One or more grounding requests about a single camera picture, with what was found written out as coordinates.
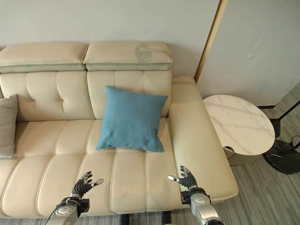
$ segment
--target throw pillow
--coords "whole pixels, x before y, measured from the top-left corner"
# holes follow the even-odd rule
[[[124,147],[164,151],[158,138],[161,109],[168,96],[147,95],[106,86],[107,105],[96,149]]]
[[[0,158],[11,158],[14,154],[17,112],[17,95],[0,99]]]

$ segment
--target stitching seam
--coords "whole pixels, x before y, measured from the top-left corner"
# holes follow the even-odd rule
[[[143,93],[145,93],[145,70],[142,71],[142,75],[143,75],[143,90],[144,90]]]
[[[63,126],[62,129],[61,129],[60,135],[58,135],[58,137],[57,137],[57,139],[56,139],[56,143],[55,143],[55,145],[54,145],[54,155],[56,155],[56,147],[57,147],[58,141],[59,141],[59,139],[60,139],[60,137],[61,137],[61,135],[62,135],[62,132],[64,131],[64,129],[65,129],[65,127],[66,127],[66,125],[67,125],[68,123],[69,123],[69,120],[67,120],[67,121],[65,122],[64,126]]]
[[[2,197],[1,197],[1,201],[0,201],[0,210],[1,210],[1,211],[3,212],[3,214],[5,214],[5,215],[7,215],[7,214],[4,212],[3,207],[2,207],[2,204],[3,204],[3,198],[4,198],[4,195],[5,195],[5,193],[6,193],[6,189],[7,189],[7,187],[8,187],[8,184],[10,183],[10,180],[11,180],[11,178],[12,178],[12,176],[13,176],[15,170],[17,169],[17,167],[18,167],[18,165],[20,164],[20,162],[22,161],[22,159],[15,165],[14,169],[12,170],[12,172],[11,172],[11,174],[10,174],[8,180],[7,180],[7,183],[6,183],[6,185],[5,185],[5,188],[4,188],[4,190],[3,190],[3,193],[2,193]]]
[[[30,97],[31,100],[33,101],[33,109],[34,109],[35,106],[36,106],[36,101],[33,99],[33,97],[31,96],[31,94],[29,93],[28,84],[27,84],[27,77],[28,77],[28,74],[29,74],[29,73],[26,73],[26,75],[25,75],[26,90],[27,90],[27,93],[28,93],[29,97]]]
[[[145,186],[146,186],[146,188],[145,188],[145,191],[146,191],[146,211],[148,211],[148,209],[149,209],[149,206],[148,206],[148,174],[147,174],[147,160],[146,160],[146,154],[147,153],[145,153],[144,155],[144,160],[145,160]]]
[[[116,88],[116,71],[113,72],[113,79],[114,79],[114,87]]]
[[[42,126],[42,124],[44,123],[44,121],[42,121],[40,124],[39,124],[39,126],[38,127],[36,127],[35,128],[35,130],[37,130],[38,128],[40,128],[41,126]],[[24,141],[24,144],[23,144],[23,157],[27,157],[27,156],[31,156],[31,155],[27,155],[26,154],[26,150],[28,149],[28,142],[29,142],[29,139],[30,139],[30,137],[33,135],[33,133],[34,133],[34,131],[32,131],[29,135],[28,135],[28,137],[26,138],[26,140]]]
[[[110,197],[109,197],[109,209],[111,210],[111,212],[114,212],[112,209],[112,188],[113,188],[113,171],[114,171],[114,163],[116,160],[116,155],[117,155],[117,151],[115,150],[115,154],[113,157],[113,163],[112,163],[112,174],[111,174],[111,186],[110,186]]]
[[[174,150],[174,142],[173,142],[173,139],[172,139],[172,135],[170,134],[170,131],[172,132],[172,129],[171,128],[171,120],[170,118],[168,118],[166,120],[166,125],[167,125],[167,128],[168,128],[168,135],[169,135],[169,139],[170,139],[170,143],[171,143],[171,148],[172,148],[172,154],[173,154],[173,160],[175,162],[175,173],[176,173],[176,176],[179,177],[179,173],[178,173],[178,165],[177,165],[177,160],[176,160],[176,156],[175,156],[175,150]],[[179,189],[179,192],[181,192],[181,187],[180,185],[178,185],[178,189]]]
[[[39,186],[38,186],[38,189],[37,189],[37,196],[36,196],[36,211],[39,215],[43,216],[42,214],[39,213],[38,211],[38,196],[39,196],[39,193],[40,193],[40,190],[41,190],[41,186],[42,186],[42,183],[43,183],[43,179],[44,179],[44,176],[45,176],[45,173],[46,173],[46,170],[48,169],[48,166],[49,164],[52,162],[52,159],[54,158],[54,156],[50,157],[49,159],[49,162],[47,163],[45,169],[44,169],[44,172],[43,172],[43,175],[42,175],[42,178],[41,178],[41,181],[39,182]]]
[[[88,137],[86,139],[85,154],[87,154],[87,152],[88,152],[88,143],[89,143],[89,140],[90,140],[90,134],[92,133],[92,130],[93,130],[94,126],[95,126],[95,123],[96,123],[96,120],[93,121],[93,123],[92,123],[92,125],[90,127],[90,131],[89,131]]]
[[[56,85],[56,90],[57,90],[58,96],[59,96],[60,99],[61,99],[61,108],[62,108],[62,112],[64,113],[64,115],[66,115],[65,110],[64,110],[64,100],[62,99],[62,97],[61,97],[61,95],[60,95],[60,92],[58,91],[58,85],[57,85],[57,73],[58,73],[58,71],[56,71],[56,74],[55,74],[55,85]]]
[[[84,155],[83,158],[82,158],[82,160],[81,160],[81,163],[80,163],[80,166],[79,166],[79,169],[78,169],[78,172],[77,172],[76,180],[75,180],[74,183],[76,183],[76,182],[78,181],[78,179],[79,179],[79,176],[80,176],[79,172],[80,172],[80,170],[81,170],[81,167],[82,167],[82,165],[83,165],[83,161],[84,161],[85,157],[86,157],[86,155]]]
[[[93,109],[93,105],[92,105],[92,99],[90,98],[90,86],[89,86],[89,78],[88,78],[88,73],[89,73],[89,77],[91,79],[91,75],[90,75],[90,72],[89,71],[86,71],[86,86],[87,86],[87,93],[88,93],[88,100],[90,101],[90,109],[91,109],[91,112],[92,112],[92,115],[94,116],[93,119],[96,118],[96,115],[94,113],[94,109]]]

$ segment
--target sofa backrest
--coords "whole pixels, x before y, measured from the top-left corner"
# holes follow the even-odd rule
[[[171,62],[167,45],[157,42],[10,45],[0,52],[0,87],[3,97],[18,94],[19,121],[102,119],[106,85],[168,95],[165,117]]]

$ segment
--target white wall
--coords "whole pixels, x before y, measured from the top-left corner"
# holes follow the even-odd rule
[[[157,40],[173,75],[194,76],[218,0],[0,0],[0,45]]]
[[[198,86],[275,105],[300,81],[300,1],[229,0]]]

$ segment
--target gray carpet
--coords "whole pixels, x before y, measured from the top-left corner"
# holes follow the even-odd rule
[[[300,84],[287,94],[274,109],[263,110],[269,118],[279,117],[300,99]],[[300,135],[300,106],[281,123],[280,139],[290,142]],[[219,216],[227,225],[299,225],[300,173],[286,175],[273,169],[262,156],[246,165],[232,167],[239,194],[215,204]],[[119,216],[81,217],[78,225],[117,225]],[[172,212],[172,222],[196,225],[190,210]],[[0,219],[0,225],[43,225],[45,219]],[[133,214],[131,225],[159,225],[160,213]]]

